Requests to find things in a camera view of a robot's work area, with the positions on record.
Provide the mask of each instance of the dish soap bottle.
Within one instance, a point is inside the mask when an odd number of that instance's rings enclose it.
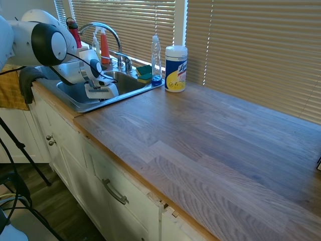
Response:
[[[96,37],[96,34],[97,34],[98,30],[99,30],[99,28],[96,27],[96,30],[95,30],[95,32],[94,32],[94,37],[93,37],[93,39],[92,39],[92,44],[91,44],[91,46],[92,46],[92,49],[96,52],[96,54],[97,54],[97,56],[98,56],[98,59],[99,59],[99,61],[100,61],[100,63],[101,63],[99,42],[98,42],[97,37]]]
[[[162,83],[161,44],[157,35],[152,37],[151,43],[151,74],[151,84],[160,85]]]
[[[109,56],[109,48],[107,43],[107,37],[105,33],[105,29],[100,29],[100,43],[101,43],[101,63],[102,64],[109,64],[110,63],[110,56]]]

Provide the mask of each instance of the window blinds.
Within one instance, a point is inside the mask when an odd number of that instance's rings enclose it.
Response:
[[[64,26],[66,26],[66,13],[64,9],[63,0],[54,0],[56,11],[58,15],[58,20],[61,22]]]
[[[188,81],[321,124],[320,0],[189,0]]]
[[[165,47],[173,44],[175,0],[71,0],[79,27],[89,22],[111,26],[118,34],[124,54],[150,63],[152,36],[157,34],[165,63]],[[91,43],[94,28],[82,41]],[[109,49],[117,51],[114,37],[106,32]]]

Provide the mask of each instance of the sponge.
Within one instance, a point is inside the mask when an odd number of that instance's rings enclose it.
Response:
[[[141,82],[141,83],[144,83],[144,84],[147,84],[151,81],[151,73],[148,73],[148,74],[144,74],[142,76],[139,76],[137,78],[137,81],[138,82]]]
[[[149,74],[151,73],[151,66],[150,65],[144,65],[141,67],[137,67],[136,68],[136,72],[139,76],[145,75],[145,74]]]

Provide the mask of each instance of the wooden floor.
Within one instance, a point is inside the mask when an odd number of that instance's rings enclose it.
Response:
[[[65,240],[104,241],[58,175],[48,164],[37,165],[52,182],[52,186],[47,187],[30,164],[17,164],[18,172],[30,190],[34,208]],[[11,164],[0,164],[0,175],[12,170]]]

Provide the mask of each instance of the wooden countertop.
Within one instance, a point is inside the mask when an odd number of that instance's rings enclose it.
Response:
[[[191,83],[74,124],[207,239],[321,240],[321,126]]]

